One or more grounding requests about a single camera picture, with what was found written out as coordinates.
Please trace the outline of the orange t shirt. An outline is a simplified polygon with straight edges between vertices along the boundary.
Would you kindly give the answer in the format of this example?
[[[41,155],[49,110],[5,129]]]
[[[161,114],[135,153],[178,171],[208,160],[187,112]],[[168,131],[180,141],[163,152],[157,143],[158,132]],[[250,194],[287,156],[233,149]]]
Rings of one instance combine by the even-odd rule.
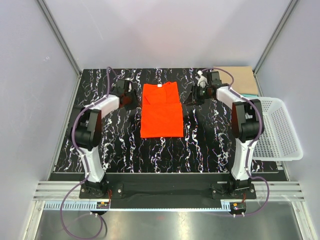
[[[178,84],[144,84],[140,137],[181,138],[184,136],[183,108]]]

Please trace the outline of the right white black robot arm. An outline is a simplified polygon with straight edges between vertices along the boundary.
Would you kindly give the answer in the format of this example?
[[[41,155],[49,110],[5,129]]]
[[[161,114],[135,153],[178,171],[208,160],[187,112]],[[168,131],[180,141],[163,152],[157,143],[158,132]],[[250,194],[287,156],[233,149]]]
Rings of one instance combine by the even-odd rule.
[[[207,99],[214,99],[230,108],[231,130],[236,142],[235,157],[229,180],[218,192],[236,199],[250,191],[253,153],[264,132],[262,103],[258,98],[249,100],[230,84],[222,83],[218,68],[207,73],[205,71],[208,69],[197,72],[197,83],[192,86],[184,104],[199,106]]]

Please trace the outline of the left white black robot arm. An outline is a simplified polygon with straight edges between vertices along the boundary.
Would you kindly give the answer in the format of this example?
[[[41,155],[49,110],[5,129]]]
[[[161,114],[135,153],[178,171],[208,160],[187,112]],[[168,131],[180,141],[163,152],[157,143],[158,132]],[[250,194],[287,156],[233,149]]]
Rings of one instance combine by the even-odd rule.
[[[99,155],[102,120],[115,110],[124,108],[130,111],[138,106],[137,91],[133,88],[132,81],[120,79],[116,81],[109,94],[89,105],[72,109],[69,139],[84,167],[85,177],[81,185],[97,198],[103,198],[108,193],[105,171]]]

